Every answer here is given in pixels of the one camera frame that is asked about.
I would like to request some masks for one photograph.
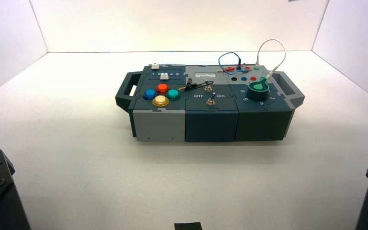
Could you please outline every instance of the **white slider switch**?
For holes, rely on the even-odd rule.
[[[159,64],[153,63],[151,65],[151,69],[160,69],[160,66],[159,66]]]
[[[161,73],[160,74],[160,80],[168,80],[169,74],[168,73]]]

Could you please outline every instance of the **white sticker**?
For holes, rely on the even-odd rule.
[[[215,73],[196,73],[195,77],[196,78],[214,78]]]

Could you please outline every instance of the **white table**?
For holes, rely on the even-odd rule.
[[[115,104],[127,72],[216,64],[220,54],[47,54],[1,86],[0,149],[32,228],[353,229],[368,184],[368,94],[312,52],[289,52],[279,69],[306,96],[283,141],[132,137]],[[239,54],[255,62],[255,52]],[[264,52],[261,64],[272,68],[281,55]]]

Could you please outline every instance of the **white wire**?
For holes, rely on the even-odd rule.
[[[260,53],[260,50],[262,49],[263,45],[266,44],[266,42],[270,42],[270,41],[276,41],[278,42],[281,47],[283,48],[283,51],[284,51],[284,57],[283,57],[283,60],[280,62],[280,64],[278,64],[276,67],[274,67],[274,69],[272,71],[269,72],[269,74],[266,76],[266,78],[270,78],[272,75],[273,75],[273,72],[281,65],[283,64],[284,60],[286,60],[286,55],[287,55],[287,52],[286,52],[286,49],[284,48],[284,45],[277,39],[269,39],[269,40],[266,40],[265,42],[262,43],[262,45],[260,46],[259,48],[259,51],[257,51],[257,58],[256,58],[256,65],[259,66],[259,53]]]

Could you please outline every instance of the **control panel box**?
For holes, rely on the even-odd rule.
[[[116,94],[139,141],[282,140],[304,95],[281,71],[247,65],[152,64],[128,73]],[[130,96],[133,85],[136,90]]]

